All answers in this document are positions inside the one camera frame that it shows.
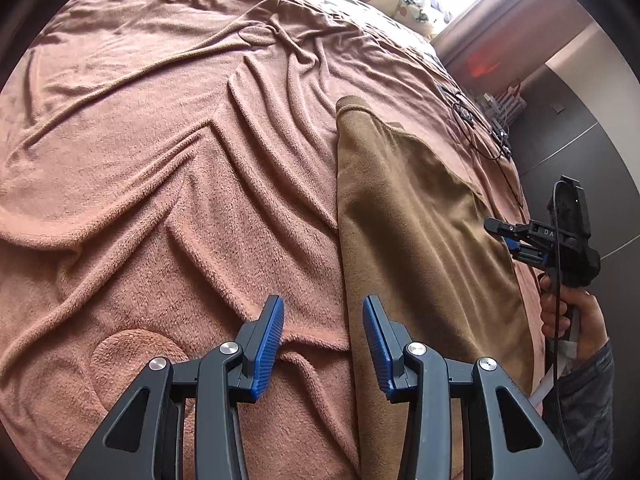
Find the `folded brown cloth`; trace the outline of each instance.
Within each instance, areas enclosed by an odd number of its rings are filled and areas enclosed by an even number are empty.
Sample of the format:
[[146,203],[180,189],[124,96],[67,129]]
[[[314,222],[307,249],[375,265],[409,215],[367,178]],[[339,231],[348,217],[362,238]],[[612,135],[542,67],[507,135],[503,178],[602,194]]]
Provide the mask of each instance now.
[[[379,295],[389,319],[444,357],[495,357],[526,393],[532,340],[511,258],[485,232],[490,212],[480,197],[423,140],[383,122],[362,99],[344,97],[336,109],[338,229],[362,477],[390,479],[398,474],[406,404],[392,406],[378,389],[362,327],[367,294]],[[462,434],[453,413],[455,475]]]

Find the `circular imprint on blanket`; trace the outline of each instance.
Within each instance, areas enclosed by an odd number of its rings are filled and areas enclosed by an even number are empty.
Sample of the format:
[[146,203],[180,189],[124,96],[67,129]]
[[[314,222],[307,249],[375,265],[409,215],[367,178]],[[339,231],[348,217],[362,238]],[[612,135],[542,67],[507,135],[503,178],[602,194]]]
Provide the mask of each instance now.
[[[172,363],[188,360],[176,343],[149,330],[123,330],[102,341],[91,355],[89,370],[104,409],[109,411],[140,370],[158,356]],[[187,403],[187,415],[193,404]]]
[[248,44],[254,46],[269,46],[276,42],[276,37],[271,27],[251,25],[238,32],[238,35]]

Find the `metal screw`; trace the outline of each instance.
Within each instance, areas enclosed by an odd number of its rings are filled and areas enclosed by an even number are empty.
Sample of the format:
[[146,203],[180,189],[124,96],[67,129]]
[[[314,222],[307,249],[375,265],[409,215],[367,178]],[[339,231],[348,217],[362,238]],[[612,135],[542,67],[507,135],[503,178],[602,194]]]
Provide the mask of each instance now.
[[222,343],[222,345],[220,345],[220,351],[223,354],[227,355],[235,354],[239,348],[240,347],[238,346],[238,343],[236,343],[235,341],[227,341],[226,343]]
[[164,357],[154,357],[149,361],[149,368],[157,372],[162,370],[166,366],[166,359]]
[[498,367],[498,363],[491,357],[481,357],[478,362],[482,370],[487,372],[493,372]]
[[409,343],[406,349],[413,355],[422,355],[427,351],[427,347],[422,343]]

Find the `gray sleeve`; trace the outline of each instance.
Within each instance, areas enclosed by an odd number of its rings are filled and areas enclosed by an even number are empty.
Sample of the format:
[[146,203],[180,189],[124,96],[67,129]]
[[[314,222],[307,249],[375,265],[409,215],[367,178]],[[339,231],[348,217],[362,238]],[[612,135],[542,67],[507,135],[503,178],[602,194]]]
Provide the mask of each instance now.
[[[606,480],[613,456],[613,352],[607,342],[581,367],[558,379],[562,420],[582,480]],[[562,445],[554,390],[543,419]]]

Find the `pink blanket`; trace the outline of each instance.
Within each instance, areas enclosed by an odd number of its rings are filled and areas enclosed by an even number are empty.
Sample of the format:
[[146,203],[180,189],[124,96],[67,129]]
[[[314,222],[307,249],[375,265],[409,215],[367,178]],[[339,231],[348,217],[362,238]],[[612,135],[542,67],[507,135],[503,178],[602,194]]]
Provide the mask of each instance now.
[[[356,478],[335,103],[366,95],[433,132],[430,115],[449,114],[422,100],[437,82],[453,85],[299,0],[66,4],[0,103],[0,418],[34,471],[64,478],[149,359],[204,355],[275,292],[282,350],[240,414],[249,473]],[[514,220],[495,163],[446,121],[430,146]],[[533,276],[517,271],[537,326]],[[534,348],[532,381],[542,337]]]

